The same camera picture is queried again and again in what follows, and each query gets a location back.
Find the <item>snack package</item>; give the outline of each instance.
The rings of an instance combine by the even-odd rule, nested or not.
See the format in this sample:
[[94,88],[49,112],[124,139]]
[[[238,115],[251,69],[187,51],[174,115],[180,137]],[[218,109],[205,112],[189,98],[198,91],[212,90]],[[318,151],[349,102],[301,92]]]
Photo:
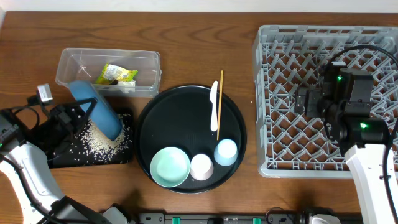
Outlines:
[[136,76],[138,70],[127,70],[117,65],[106,64],[101,75],[95,81],[95,84],[109,85],[117,80],[119,82],[131,82]]

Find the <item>black tray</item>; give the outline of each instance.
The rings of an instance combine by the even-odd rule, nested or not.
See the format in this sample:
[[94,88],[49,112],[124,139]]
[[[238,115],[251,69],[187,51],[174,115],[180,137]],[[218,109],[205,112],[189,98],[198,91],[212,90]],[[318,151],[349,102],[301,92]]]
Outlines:
[[185,194],[205,192],[218,187],[235,173],[246,150],[242,115],[234,102],[223,94],[220,140],[232,139],[238,145],[236,162],[223,167],[214,160],[218,141],[217,132],[210,130],[211,107],[210,88],[197,85],[166,90],[147,104],[139,116],[134,147],[140,166],[151,179],[149,167],[153,156],[169,146],[184,150],[190,160],[196,154],[207,154],[214,165],[209,179],[198,181],[189,175],[184,183],[169,190]]
[[86,128],[89,128],[90,124],[87,123],[83,131],[72,138],[73,144],[69,141],[61,142],[54,152],[47,156],[49,168],[124,164],[129,162],[133,155],[133,113],[130,108],[116,108],[115,112],[117,114],[125,114],[122,119],[124,132],[124,142],[122,142],[122,145],[126,146],[126,148],[115,154],[111,161],[95,159],[93,154],[85,154],[86,150],[91,149],[88,145],[83,143],[80,136],[85,133]]

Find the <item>light blue cup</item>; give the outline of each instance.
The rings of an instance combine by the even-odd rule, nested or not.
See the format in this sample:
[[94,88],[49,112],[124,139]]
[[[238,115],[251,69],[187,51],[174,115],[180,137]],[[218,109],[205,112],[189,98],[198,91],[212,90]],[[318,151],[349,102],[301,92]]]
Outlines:
[[187,179],[191,169],[185,152],[176,147],[166,147],[155,154],[150,162],[150,174],[162,187],[176,187]]
[[238,147],[230,139],[220,141],[214,150],[214,159],[221,166],[230,166],[238,158]]

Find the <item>black round tray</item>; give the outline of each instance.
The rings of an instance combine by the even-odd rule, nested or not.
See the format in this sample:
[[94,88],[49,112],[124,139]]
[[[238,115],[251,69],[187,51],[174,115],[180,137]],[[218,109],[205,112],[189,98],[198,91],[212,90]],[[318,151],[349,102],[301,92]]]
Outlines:
[[236,162],[223,167],[214,160],[218,141],[217,132],[210,130],[211,107],[210,88],[197,85],[166,90],[146,105],[138,119],[134,147],[140,166],[151,179],[149,167],[153,156],[169,146],[184,150],[190,160],[196,154],[204,153],[214,165],[214,173],[209,179],[199,181],[189,175],[181,185],[169,190],[185,194],[205,192],[218,187],[235,173],[246,150],[242,115],[234,102],[223,94],[220,140],[232,139],[238,146]]

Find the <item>white cup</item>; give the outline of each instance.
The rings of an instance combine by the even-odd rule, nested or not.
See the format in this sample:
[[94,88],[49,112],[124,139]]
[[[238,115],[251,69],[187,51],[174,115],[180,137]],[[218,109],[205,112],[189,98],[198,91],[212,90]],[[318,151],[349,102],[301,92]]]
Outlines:
[[191,160],[191,176],[196,180],[207,180],[213,174],[214,166],[205,154],[197,154]]
[[214,150],[214,159],[221,166],[230,166],[238,158],[238,147],[230,139],[220,141]]

